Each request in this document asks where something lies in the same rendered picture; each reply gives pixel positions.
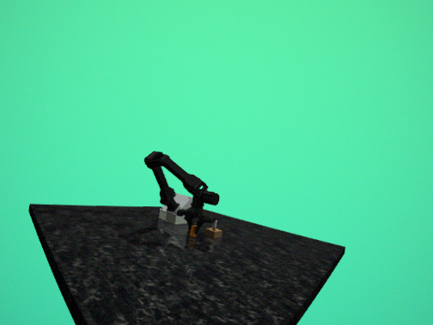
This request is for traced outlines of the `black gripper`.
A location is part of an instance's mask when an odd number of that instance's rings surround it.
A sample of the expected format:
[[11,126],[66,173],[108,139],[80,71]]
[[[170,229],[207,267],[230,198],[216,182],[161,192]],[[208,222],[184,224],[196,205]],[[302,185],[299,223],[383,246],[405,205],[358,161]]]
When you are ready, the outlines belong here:
[[[210,223],[210,224],[211,224],[211,223],[214,223],[214,222],[216,221],[216,217],[214,217],[214,216],[210,216],[210,215],[203,216],[203,207],[204,207],[204,203],[198,203],[198,202],[194,202],[194,201],[193,201],[193,202],[191,203],[191,206],[192,206],[192,208],[198,208],[198,207],[201,208],[201,215],[200,215],[199,217],[195,217],[195,218],[199,218],[199,220],[197,221],[197,227],[196,227],[196,231],[195,231],[195,235],[197,235],[197,234],[198,234],[198,231],[199,231],[199,229],[200,229],[200,227],[202,226],[202,224],[203,224],[204,222],[206,222],[206,223]],[[178,215],[178,216],[185,215],[185,210],[178,209],[178,210],[177,210],[177,215]],[[192,225],[192,222],[193,222],[193,218],[184,217],[184,219],[187,221],[188,230],[189,230],[189,233],[190,233],[191,225]]]

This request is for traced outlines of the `tan wooden block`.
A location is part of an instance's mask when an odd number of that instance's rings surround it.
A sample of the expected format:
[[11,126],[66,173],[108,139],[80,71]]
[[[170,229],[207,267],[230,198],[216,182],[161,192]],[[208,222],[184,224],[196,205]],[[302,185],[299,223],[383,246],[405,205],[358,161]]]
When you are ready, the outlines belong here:
[[205,229],[204,235],[215,239],[215,238],[222,237],[222,233],[223,233],[222,230],[219,229],[213,230],[212,228],[207,228]]

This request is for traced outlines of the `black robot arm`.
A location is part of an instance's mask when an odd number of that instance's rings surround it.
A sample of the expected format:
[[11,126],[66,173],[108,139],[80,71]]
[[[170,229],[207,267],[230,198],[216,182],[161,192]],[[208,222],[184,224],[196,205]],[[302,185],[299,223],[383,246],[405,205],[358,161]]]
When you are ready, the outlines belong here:
[[[168,207],[168,211],[174,212],[180,204],[174,201],[175,192],[168,186],[165,176],[163,174],[162,166],[178,178],[183,187],[188,193],[193,195],[192,201],[198,203],[205,203],[208,205],[217,205],[219,203],[219,194],[207,191],[208,186],[196,175],[188,174],[178,164],[170,159],[166,154],[161,151],[153,151],[144,158],[145,165],[152,169],[160,191],[160,202]],[[203,187],[202,187],[203,186]],[[202,187],[202,189],[200,189]],[[188,208],[185,210],[185,217],[195,218],[201,215],[201,208]]]

